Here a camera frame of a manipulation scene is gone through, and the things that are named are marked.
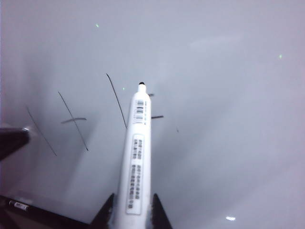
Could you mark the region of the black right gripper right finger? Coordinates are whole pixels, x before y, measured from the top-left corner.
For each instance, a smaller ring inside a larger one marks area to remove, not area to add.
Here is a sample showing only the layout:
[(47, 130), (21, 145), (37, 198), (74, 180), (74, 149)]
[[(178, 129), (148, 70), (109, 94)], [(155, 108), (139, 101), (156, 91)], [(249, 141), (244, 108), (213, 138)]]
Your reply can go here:
[(151, 215), (152, 229), (173, 229), (162, 206), (161, 200), (156, 193), (154, 193), (152, 198)]

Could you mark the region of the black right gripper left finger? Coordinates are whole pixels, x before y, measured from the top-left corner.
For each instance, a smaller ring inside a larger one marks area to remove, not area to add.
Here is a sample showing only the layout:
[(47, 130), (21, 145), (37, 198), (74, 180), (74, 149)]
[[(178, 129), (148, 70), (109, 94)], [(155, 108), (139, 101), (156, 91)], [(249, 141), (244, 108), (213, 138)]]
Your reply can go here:
[(90, 229), (109, 229), (115, 194), (112, 193), (89, 224)]

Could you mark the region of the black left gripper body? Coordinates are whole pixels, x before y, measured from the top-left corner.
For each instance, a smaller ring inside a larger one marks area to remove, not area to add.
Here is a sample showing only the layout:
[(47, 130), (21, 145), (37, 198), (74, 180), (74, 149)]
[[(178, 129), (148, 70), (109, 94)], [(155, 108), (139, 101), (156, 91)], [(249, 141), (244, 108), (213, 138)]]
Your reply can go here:
[(4, 160), (30, 141), (30, 133), (26, 128), (0, 129), (0, 160)]

